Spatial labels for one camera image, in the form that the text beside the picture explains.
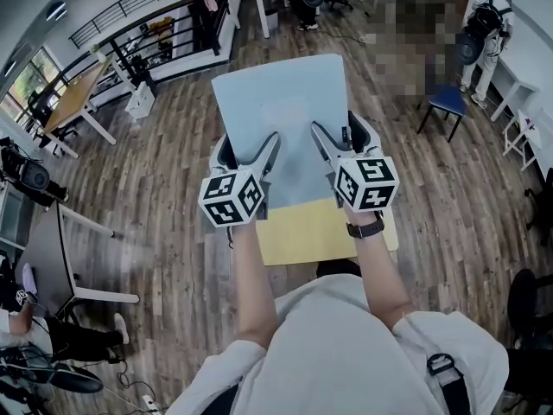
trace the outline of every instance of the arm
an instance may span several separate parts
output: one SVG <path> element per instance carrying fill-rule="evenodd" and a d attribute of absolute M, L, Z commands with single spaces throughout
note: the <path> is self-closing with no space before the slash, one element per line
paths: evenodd
<path fill-rule="evenodd" d="M 374 213 L 354 213 L 344 206 L 350 223 L 365 226 L 376 221 Z M 363 277 L 366 301 L 371 313 L 391 330 L 404 315 L 415 310 L 404 282 L 388 252 L 382 233 L 355 239 L 359 267 Z"/>
<path fill-rule="evenodd" d="M 33 305 L 25 302 L 21 312 L 10 315 L 10 333 L 13 335 L 25 335 L 31 330 L 33 324 Z"/>
<path fill-rule="evenodd" d="M 256 221 L 232 229 L 238 289 L 239 340 L 268 348 L 278 327 L 275 298 L 264 267 Z"/>

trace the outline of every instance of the light blue paper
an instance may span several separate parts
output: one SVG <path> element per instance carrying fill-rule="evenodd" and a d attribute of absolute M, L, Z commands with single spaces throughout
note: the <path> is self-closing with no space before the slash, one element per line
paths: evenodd
<path fill-rule="evenodd" d="M 278 131 L 281 148 L 267 177 L 269 208 L 333 196 L 313 138 L 311 122 L 341 143 L 347 126 L 344 65 L 337 54 L 278 61 L 221 75 L 213 89 L 226 133 L 239 162 L 250 161 Z"/>

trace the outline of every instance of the pixelated area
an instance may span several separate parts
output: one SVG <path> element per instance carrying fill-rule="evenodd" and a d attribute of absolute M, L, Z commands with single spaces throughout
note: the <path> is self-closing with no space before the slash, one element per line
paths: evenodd
<path fill-rule="evenodd" d="M 436 86 L 455 78 L 455 34 L 460 28 L 454 3 L 378 0 L 362 28 L 378 83 L 410 105 L 435 94 Z"/>

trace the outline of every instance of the blue chair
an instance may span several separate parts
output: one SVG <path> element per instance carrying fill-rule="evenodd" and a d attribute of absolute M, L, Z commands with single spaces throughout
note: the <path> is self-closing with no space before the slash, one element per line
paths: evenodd
<path fill-rule="evenodd" d="M 450 85 L 442 85 L 438 86 L 435 91 L 435 95 L 430 97 L 428 99 L 429 102 L 429 109 L 426 112 L 426 115 L 424 116 L 423 122 L 421 123 L 421 126 L 418 128 L 417 134 L 420 134 L 423 130 L 424 125 L 426 124 L 426 120 L 429 119 L 429 115 L 432 112 L 432 109 L 440 109 L 441 111 L 445 111 L 447 120 L 450 113 L 453 113 L 457 116 L 457 122 L 455 123 L 455 126 L 453 127 L 453 130 L 451 131 L 451 134 L 448 138 L 448 143 L 451 141 L 451 138 L 453 138 L 453 135 L 455 134 L 455 131 L 457 131 L 457 127 L 459 126 L 459 123 L 461 122 L 461 119 L 465 115 L 465 101 L 463 100 L 461 96 L 461 91 L 459 91 L 459 88 L 457 86 L 450 86 Z M 419 110 L 421 108 L 421 104 L 423 102 L 421 101 L 416 109 Z"/>

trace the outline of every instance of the watch strap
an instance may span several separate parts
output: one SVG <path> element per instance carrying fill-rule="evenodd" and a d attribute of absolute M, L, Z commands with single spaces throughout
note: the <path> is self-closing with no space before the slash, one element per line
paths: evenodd
<path fill-rule="evenodd" d="M 382 220 L 382 213 L 380 211 L 375 212 L 377 220 L 373 223 L 365 226 L 355 226 L 347 223 L 347 232 L 355 239 L 364 239 L 366 237 L 372 237 L 377 233 L 384 231 L 384 221 Z"/>

